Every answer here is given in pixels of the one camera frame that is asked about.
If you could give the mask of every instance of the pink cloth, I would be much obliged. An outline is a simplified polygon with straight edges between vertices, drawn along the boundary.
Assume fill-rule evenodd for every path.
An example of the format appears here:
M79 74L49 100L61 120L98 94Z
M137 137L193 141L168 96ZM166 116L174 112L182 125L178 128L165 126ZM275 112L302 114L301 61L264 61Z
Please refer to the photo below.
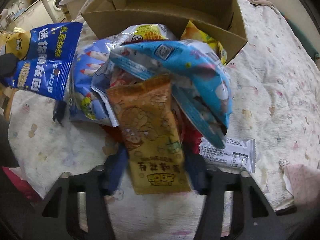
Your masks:
M2 167L4 173L7 175L12 184L25 195L27 199L31 202L39 202L41 201L40 196L37 192L29 185L28 182L19 178L16 174L10 171L7 167Z
M290 180L296 206L313 207L320 203L320 170L303 164L289 164L284 173Z

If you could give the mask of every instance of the blue snack bag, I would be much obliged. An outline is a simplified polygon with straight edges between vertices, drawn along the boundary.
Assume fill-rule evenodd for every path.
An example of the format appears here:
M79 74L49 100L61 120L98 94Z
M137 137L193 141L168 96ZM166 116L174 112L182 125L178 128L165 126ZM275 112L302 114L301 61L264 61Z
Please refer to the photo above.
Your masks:
M13 53L20 59L14 75L2 80L4 85L62 100L82 26L47 24L3 34L0 54Z
M109 62L142 80L171 73L172 95L180 108L211 144L224 148L232 108L230 76L206 43L128 44L113 49Z
M70 71L69 104L70 119L118 126L105 96L110 85L110 73L103 66L109 59L110 50L121 41L115 35L93 42L75 57Z

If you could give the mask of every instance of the bed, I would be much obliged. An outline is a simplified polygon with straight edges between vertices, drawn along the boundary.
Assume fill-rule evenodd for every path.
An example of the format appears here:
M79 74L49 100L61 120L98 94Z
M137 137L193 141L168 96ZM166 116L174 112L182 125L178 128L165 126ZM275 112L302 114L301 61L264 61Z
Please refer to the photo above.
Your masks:
M234 94L227 136L256 140L252 176L273 209L279 210L293 202L283 167L288 163L318 167L320 72L275 8L247 0L238 3L248 43L227 65ZM77 21L84 22L81 16ZM84 22L78 52L94 40ZM104 147L115 150L97 124L71 123L68 116L63 127L52 122L53 106L51 99L18 91L11 108L9 142L27 181L41 197L62 172L87 172L105 161ZM195 192L135 195L127 172L120 188L106 198L118 239L192 239L203 200ZM222 231L228 231L227 223Z

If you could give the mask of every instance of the white snack wrapper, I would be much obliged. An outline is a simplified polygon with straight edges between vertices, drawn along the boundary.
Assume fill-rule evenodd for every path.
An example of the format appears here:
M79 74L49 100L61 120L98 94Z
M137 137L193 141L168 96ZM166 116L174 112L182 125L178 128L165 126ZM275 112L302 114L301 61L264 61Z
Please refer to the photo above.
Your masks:
M217 149L202 137L199 145L200 155L209 164L246 169L255 172L256 144L254 139L237 140L227 138L226 147Z

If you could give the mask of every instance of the yellow snack bag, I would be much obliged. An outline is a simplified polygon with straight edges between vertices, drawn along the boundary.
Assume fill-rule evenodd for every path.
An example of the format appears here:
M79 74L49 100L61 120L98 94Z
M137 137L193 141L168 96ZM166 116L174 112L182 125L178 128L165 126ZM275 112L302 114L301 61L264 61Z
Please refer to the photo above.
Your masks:
M129 152L136 194L190 191L171 112L169 75L106 90Z
M223 65L227 63L227 52L219 41L210 37L208 34L199 30L191 21L188 22L181 40L193 39L207 43L210 48L218 55Z
M141 41L176 40L173 33L163 24L140 24L126 28L122 35L127 35L124 43Z

